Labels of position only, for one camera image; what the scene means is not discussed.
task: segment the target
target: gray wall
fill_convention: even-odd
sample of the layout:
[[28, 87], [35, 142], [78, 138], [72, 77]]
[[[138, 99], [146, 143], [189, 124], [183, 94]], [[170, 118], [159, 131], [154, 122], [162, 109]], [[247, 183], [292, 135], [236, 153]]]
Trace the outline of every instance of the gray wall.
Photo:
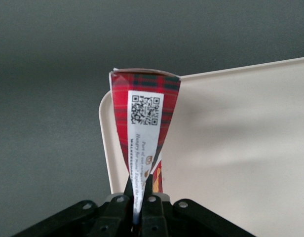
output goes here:
[[113, 67], [297, 57], [304, 0], [0, 0], [0, 236], [110, 194], [98, 106]]

